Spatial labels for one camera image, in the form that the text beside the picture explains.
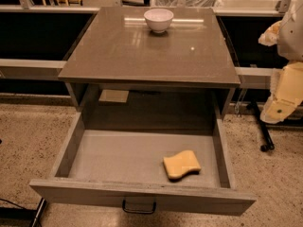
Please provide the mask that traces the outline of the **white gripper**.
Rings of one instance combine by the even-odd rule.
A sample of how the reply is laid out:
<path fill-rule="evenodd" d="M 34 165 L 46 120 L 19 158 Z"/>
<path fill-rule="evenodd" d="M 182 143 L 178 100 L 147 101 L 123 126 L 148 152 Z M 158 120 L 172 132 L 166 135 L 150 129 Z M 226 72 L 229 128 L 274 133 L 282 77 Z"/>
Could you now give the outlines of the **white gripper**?
<path fill-rule="evenodd" d="M 262 45 L 277 43 L 280 21 L 269 26 L 258 38 Z M 303 62 L 290 62 L 279 72 L 279 79 L 273 97 L 264 104 L 260 119 L 269 124 L 284 121 L 303 101 Z"/>

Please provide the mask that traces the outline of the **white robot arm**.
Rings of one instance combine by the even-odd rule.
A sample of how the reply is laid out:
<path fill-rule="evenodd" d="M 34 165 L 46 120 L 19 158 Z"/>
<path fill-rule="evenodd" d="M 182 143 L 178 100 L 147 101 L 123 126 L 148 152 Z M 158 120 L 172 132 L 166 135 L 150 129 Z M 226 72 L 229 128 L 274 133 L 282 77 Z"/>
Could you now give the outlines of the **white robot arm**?
<path fill-rule="evenodd" d="M 279 56 L 288 60 L 271 76 L 270 96 L 260 119 L 276 124 L 290 116 L 303 101 L 303 0 L 297 0 L 283 18 L 258 38 L 260 44 L 277 45 Z"/>

